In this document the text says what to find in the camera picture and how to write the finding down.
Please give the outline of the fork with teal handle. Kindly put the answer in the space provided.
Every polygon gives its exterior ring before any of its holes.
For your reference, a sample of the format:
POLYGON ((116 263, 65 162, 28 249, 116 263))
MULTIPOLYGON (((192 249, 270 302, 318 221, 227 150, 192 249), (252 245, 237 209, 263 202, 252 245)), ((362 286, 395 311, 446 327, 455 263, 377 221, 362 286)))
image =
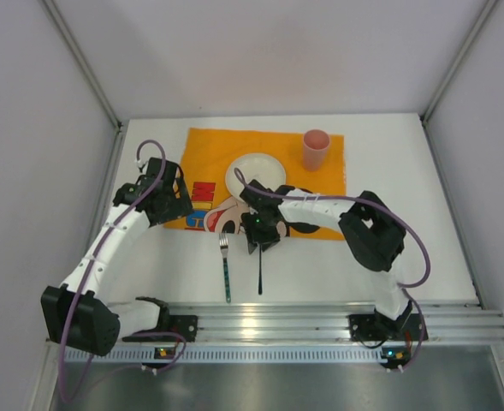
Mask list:
POLYGON ((229 304, 232 301, 230 278, 228 269, 228 237, 227 233, 222 231, 219 234, 219 246, 222 255, 223 281, 225 288, 225 301, 229 304))

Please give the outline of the blue metallic spoon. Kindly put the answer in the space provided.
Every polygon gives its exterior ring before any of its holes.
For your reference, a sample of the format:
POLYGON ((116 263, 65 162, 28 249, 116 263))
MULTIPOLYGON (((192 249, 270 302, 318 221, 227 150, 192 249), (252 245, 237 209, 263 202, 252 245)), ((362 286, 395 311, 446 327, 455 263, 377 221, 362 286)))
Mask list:
POLYGON ((258 247, 258 295, 264 292, 263 287, 263 247, 258 247))

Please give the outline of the cream round plate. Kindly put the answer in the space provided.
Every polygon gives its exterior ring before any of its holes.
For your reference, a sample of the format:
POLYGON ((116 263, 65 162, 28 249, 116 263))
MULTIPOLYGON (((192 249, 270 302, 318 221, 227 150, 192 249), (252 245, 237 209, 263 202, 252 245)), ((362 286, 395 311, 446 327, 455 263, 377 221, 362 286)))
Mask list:
POLYGON ((225 175, 228 192, 238 200, 240 200, 244 185, 237 179, 235 169, 242 172, 246 182, 257 180, 265 188, 271 190, 286 183, 286 171, 276 158, 264 153, 243 155, 229 165, 225 175))

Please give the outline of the orange cartoon mouse cloth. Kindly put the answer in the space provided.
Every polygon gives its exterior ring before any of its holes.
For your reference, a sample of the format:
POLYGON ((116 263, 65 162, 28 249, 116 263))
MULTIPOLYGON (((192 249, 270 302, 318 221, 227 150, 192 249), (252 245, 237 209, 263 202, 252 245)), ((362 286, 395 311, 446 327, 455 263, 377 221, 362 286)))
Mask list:
POLYGON ((169 229, 242 234, 241 215, 248 206, 238 197, 243 186, 235 179, 232 163, 245 155, 264 154, 273 157, 283 170, 259 172, 237 167, 250 181, 269 177, 273 182, 261 184, 276 190, 287 184, 305 191, 322 194, 347 193, 344 137, 333 135, 326 159, 319 170, 306 170, 302 164, 303 136, 251 130, 192 128, 181 159, 185 183, 193 204, 193 213, 166 223, 169 229))

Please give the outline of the pink plastic cup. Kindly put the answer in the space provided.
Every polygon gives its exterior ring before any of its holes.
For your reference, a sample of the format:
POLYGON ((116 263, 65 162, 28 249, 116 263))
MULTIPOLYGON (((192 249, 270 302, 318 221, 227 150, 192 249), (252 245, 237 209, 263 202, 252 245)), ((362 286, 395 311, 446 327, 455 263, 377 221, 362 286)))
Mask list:
POLYGON ((304 133, 302 140, 302 163, 306 170, 319 170, 328 154, 330 136, 319 129, 304 133))

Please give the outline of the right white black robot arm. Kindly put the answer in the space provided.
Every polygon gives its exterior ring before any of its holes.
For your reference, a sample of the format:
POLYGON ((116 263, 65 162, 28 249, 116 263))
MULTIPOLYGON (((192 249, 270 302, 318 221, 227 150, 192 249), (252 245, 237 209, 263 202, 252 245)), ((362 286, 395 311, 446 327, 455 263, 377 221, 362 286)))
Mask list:
POLYGON ((387 333, 402 330, 412 303, 391 270, 404 250, 406 230, 374 206, 383 205, 374 193, 364 191, 356 202, 346 203, 287 185, 272 191, 252 180, 240 198, 250 208, 240 218, 249 253, 273 247, 291 229, 301 234, 321 228, 341 233, 352 256, 371 273, 377 327, 387 333))

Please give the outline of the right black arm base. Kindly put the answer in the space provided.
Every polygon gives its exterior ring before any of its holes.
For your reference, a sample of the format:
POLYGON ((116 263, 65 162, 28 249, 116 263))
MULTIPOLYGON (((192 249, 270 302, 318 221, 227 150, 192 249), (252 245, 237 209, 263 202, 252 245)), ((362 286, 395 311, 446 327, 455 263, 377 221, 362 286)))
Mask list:
POLYGON ((414 343, 429 338, 426 326, 417 313, 404 314, 396 320, 381 314, 351 314, 348 317, 351 340, 374 347, 379 343, 404 342, 408 337, 414 343))

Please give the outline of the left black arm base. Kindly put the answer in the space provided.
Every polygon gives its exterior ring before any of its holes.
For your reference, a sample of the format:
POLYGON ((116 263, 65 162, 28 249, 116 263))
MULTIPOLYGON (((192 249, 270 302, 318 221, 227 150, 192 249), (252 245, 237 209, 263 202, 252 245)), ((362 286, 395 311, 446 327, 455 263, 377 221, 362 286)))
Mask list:
POLYGON ((199 318, 195 315, 166 314, 153 328, 137 331, 122 339, 125 343, 178 342, 177 337, 167 332, 177 333, 188 342, 194 342, 198 331, 199 318))

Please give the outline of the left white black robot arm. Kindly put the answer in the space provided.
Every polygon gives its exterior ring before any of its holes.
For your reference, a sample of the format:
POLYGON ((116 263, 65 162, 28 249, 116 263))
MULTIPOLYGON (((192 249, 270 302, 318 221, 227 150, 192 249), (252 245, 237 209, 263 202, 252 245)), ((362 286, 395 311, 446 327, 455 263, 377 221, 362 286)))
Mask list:
POLYGON ((121 338, 158 338, 169 329, 169 307, 154 297, 109 304, 133 244, 150 228, 193 211, 179 164, 150 158, 134 183, 115 194, 104 226, 81 262, 58 287, 47 287, 40 303, 52 342, 96 356, 121 338))

